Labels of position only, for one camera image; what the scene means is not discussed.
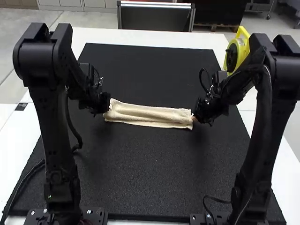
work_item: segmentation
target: white table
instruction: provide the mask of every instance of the white table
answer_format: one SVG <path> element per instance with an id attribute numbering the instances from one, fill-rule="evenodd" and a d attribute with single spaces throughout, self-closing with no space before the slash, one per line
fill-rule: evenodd
<path id="1" fill-rule="evenodd" d="M 73 30 L 72 49 L 77 59 L 85 43 L 213 49 L 222 68 L 225 49 L 228 45 L 223 34 L 92 28 L 73 28 Z M 26 93 L 21 101 L 28 103 L 25 110 L 12 112 L 11 108 L 7 109 L 7 116 L 3 119 L 5 122 L 2 122 L 3 127 L 0 131 L 0 180 L 5 181 L 0 192 L 1 210 L 4 208 L 40 136 L 37 114 L 29 93 Z M 252 89 L 244 101 L 238 105 L 249 134 L 252 132 L 255 120 L 255 108 L 256 91 Z M 300 163 L 284 137 L 274 166 L 272 188 L 287 224 L 298 224 Z M 21 225 L 24 220 L 23 217 L 10 217 L 6 224 Z M 109 221 L 110 225 L 124 225 L 126 223 L 131 225 L 147 224 L 146 222 Z"/>

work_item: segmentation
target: cabinet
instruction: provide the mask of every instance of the cabinet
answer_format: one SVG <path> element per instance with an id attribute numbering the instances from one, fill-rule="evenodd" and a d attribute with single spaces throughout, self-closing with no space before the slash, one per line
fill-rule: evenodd
<path id="1" fill-rule="evenodd" d="M 117 8 L 117 0 L 105 0 L 106 8 Z"/>
<path id="2" fill-rule="evenodd" d="M 85 7 L 105 8 L 105 2 L 104 2 L 104 0 L 84 0 L 84 6 Z"/>
<path id="3" fill-rule="evenodd" d="M 60 0 L 61 6 L 81 7 L 80 0 Z"/>
<path id="4" fill-rule="evenodd" d="M 60 6 L 59 0 L 38 0 L 42 6 Z"/>
<path id="5" fill-rule="evenodd" d="M 24 6 L 36 6 L 37 1 L 36 0 L 22 0 L 22 4 Z"/>
<path id="6" fill-rule="evenodd" d="M 11 6 L 19 6 L 21 5 L 21 1 L 20 0 L 5 0 L 7 5 L 11 5 Z"/>

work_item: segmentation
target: wooden pallet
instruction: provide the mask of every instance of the wooden pallet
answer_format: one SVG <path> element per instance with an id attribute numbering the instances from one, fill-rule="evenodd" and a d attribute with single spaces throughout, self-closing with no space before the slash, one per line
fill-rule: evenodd
<path id="1" fill-rule="evenodd" d="M 227 25 L 227 24 L 210 24 L 210 23 L 194 23 L 194 26 L 210 27 L 211 32 L 215 32 L 217 27 L 228 27 L 232 32 L 238 31 L 239 25 Z"/>

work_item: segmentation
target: folded towel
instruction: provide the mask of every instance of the folded towel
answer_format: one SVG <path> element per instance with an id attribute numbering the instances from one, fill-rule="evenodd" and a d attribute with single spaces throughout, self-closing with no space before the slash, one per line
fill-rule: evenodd
<path id="1" fill-rule="evenodd" d="M 105 121 L 120 122 L 157 128 L 193 129 L 192 111 L 123 103 L 111 98 L 109 111 L 103 114 Z"/>

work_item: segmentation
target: mounting plate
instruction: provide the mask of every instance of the mounting plate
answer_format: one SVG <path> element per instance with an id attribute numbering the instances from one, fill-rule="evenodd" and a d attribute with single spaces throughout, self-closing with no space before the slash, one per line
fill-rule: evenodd
<path id="1" fill-rule="evenodd" d="M 227 218 L 229 212 L 212 212 L 216 223 L 212 220 L 212 216 L 208 213 L 205 214 L 191 214 L 189 216 L 190 225 L 228 225 Z"/>
<path id="2" fill-rule="evenodd" d="M 85 224 L 107 225 L 108 213 L 105 212 L 104 208 L 81 207 L 81 210 L 82 221 L 88 221 Z M 46 225 L 48 216 L 47 209 L 31 209 L 27 214 L 24 225 Z M 54 221 L 53 225 L 59 225 L 59 223 Z"/>

